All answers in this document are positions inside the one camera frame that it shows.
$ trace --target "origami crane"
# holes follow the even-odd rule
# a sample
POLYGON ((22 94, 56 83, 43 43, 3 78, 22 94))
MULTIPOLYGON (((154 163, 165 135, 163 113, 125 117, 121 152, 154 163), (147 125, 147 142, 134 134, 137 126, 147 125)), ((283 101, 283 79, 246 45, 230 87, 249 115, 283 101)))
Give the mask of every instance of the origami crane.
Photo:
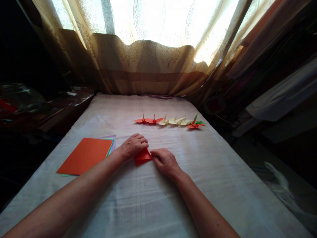
POLYGON ((157 123, 159 123, 159 122, 160 122, 161 120, 163 120, 163 119, 164 119, 164 118, 155 119, 155 114, 154 114, 154 119, 144 118, 144 113, 143 113, 143 118, 137 119, 137 120, 134 120, 134 121, 137 122, 137 123, 143 123, 143 124, 145 124, 145 123, 147 122, 147 123, 151 123, 151 124, 156 125, 157 123))
POLYGON ((187 126, 193 122, 192 120, 186 120, 186 114, 185 117, 178 119, 178 121, 178 124, 181 126, 187 126))
POLYGON ((176 123, 177 123, 176 121, 177 121, 177 116, 175 118, 169 119, 168 123, 172 124, 172 125, 176 125, 176 123))
POLYGON ((166 119, 166 114, 165 117, 163 118, 163 120, 159 123, 159 125, 167 125, 169 123, 169 120, 166 119))
POLYGON ((196 116, 195 116, 193 122, 192 122, 190 125, 187 126, 188 128, 195 129, 195 128, 202 127, 202 126, 205 124, 205 123, 202 122, 202 121, 196 121, 197 115, 198 115, 198 114, 196 114, 196 116))

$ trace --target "person's left hand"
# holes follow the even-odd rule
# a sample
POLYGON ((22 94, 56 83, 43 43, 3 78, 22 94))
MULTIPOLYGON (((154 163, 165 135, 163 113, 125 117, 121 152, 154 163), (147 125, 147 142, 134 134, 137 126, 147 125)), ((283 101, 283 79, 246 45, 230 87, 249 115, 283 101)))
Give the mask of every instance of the person's left hand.
POLYGON ((119 152, 124 161, 136 156, 141 150, 149 147, 148 140, 139 133, 133 134, 119 148, 119 152))

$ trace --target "bed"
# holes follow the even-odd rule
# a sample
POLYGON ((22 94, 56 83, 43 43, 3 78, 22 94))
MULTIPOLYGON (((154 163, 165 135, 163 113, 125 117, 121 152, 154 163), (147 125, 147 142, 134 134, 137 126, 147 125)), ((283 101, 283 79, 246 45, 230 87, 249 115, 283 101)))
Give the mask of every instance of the bed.
MULTIPOLYGON (((197 109, 184 99, 97 94, 87 110, 0 215, 0 236, 75 176, 56 174, 84 137, 116 135, 116 147, 140 133, 149 149, 165 147, 176 157, 241 237, 311 237, 229 144, 210 125, 200 130, 151 126, 146 117, 191 119, 197 109)), ((197 237, 175 186, 148 162, 131 160, 115 174, 98 199, 78 217, 66 237, 197 237)))

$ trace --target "red origami crane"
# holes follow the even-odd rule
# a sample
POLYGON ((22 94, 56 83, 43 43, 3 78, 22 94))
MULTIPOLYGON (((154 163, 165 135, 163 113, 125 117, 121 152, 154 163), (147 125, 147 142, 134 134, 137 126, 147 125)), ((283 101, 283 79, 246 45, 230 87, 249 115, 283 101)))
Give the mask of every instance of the red origami crane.
POLYGON ((137 120, 134 120, 134 121, 137 122, 137 123, 143 123, 143 124, 145 124, 145 123, 147 122, 147 123, 151 123, 151 124, 156 125, 157 123, 160 123, 161 120, 163 120, 163 119, 164 119, 164 118, 155 119, 155 114, 154 114, 154 119, 144 118, 144 113, 143 113, 143 118, 137 119, 137 120))
POLYGON ((191 128, 191 129, 195 129, 195 128, 202 127, 204 125, 204 123, 202 121, 199 121, 196 123, 196 119, 197 119, 197 115, 195 116, 193 122, 190 125, 188 125, 187 127, 191 128))

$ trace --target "person's right hand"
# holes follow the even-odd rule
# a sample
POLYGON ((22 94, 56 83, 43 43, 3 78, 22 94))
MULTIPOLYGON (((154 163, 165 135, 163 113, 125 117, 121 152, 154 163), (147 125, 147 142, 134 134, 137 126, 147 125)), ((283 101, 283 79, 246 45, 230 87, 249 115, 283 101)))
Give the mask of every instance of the person's right hand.
POLYGON ((173 181, 179 178, 184 172, 178 166, 175 156, 166 148, 151 150, 154 163, 159 171, 173 181))

